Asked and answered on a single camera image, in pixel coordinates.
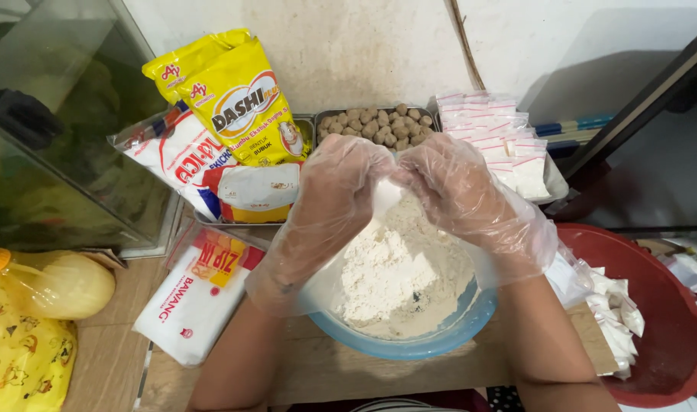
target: white flour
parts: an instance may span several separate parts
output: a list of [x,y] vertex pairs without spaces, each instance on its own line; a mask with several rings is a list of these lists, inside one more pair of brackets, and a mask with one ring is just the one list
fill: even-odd
[[458,308],[473,262],[454,239],[404,197],[351,241],[341,274],[347,302],[337,308],[355,330],[404,339],[436,330]]

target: cartoon cow logo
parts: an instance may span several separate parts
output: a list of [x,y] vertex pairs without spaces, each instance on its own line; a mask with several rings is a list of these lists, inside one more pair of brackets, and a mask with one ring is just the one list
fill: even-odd
[[303,144],[302,136],[298,132],[298,128],[292,122],[280,122],[278,123],[278,130],[280,131],[280,141],[282,141],[282,146],[285,150],[293,156],[300,156],[302,154]]

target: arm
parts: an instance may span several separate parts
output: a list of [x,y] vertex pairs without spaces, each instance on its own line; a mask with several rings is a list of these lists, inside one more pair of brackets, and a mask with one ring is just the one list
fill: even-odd
[[529,412],[620,410],[544,276],[501,286],[498,298],[507,356]]
[[265,411],[285,319],[246,297],[201,367],[187,412]]
[[471,145],[434,134],[399,154],[393,177],[423,202],[437,227],[483,248],[497,275],[505,345],[524,406],[530,412],[618,406],[595,375],[575,328],[543,275],[555,256],[557,230],[541,211],[498,183]]
[[302,167],[300,192],[269,251],[247,276],[249,295],[219,338],[187,412],[265,411],[285,316],[310,276],[371,220],[376,181],[392,154],[365,138],[325,138]]

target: white wall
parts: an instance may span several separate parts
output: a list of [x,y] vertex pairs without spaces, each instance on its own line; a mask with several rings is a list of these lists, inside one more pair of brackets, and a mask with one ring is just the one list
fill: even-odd
[[[248,27],[294,112],[471,87],[443,0],[124,0],[156,55]],[[536,121],[618,110],[697,34],[697,0],[458,0],[490,90]]]

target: clear plastic glove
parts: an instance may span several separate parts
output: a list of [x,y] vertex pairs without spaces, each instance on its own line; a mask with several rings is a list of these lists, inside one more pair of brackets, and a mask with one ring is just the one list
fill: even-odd
[[439,229],[483,248],[497,278],[482,289],[538,276],[552,264],[557,229],[534,204],[500,183],[471,144],[435,133],[398,155],[392,179],[412,190]]
[[258,307],[295,314],[301,287],[366,227],[376,183],[395,171],[390,151],[371,140],[331,134],[300,172],[298,199],[245,282]]

